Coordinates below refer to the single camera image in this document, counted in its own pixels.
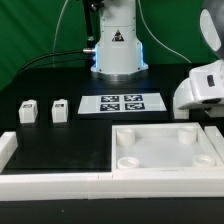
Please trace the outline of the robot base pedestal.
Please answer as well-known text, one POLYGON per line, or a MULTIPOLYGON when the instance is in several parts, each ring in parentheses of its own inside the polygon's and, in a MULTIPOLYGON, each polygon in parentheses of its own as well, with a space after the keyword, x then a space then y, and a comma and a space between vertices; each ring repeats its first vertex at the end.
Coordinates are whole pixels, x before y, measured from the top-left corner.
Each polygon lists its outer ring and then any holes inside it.
POLYGON ((141 77, 148 65, 136 36, 136 0, 103 0, 99 15, 100 39, 92 76, 112 82, 141 77))

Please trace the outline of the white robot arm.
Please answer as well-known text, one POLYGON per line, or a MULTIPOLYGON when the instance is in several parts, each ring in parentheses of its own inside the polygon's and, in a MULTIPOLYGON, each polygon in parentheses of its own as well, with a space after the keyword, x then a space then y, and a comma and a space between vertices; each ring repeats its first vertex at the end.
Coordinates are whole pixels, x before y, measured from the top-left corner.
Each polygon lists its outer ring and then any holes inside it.
POLYGON ((204 109, 210 117, 224 117, 224 0, 205 0, 200 30, 218 60, 191 69, 173 97, 175 119, 188 119, 190 109, 204 109))

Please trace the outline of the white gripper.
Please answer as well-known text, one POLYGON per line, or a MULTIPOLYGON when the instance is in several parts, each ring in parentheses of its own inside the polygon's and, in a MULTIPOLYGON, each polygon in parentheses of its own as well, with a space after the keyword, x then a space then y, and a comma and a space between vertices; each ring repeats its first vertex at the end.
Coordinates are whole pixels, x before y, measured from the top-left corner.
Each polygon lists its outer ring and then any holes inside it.
POLYGON ((212 118, 224 117, 224 60, 191 69, 175 97, 181 99, 181 109, 204 109, 212 118))

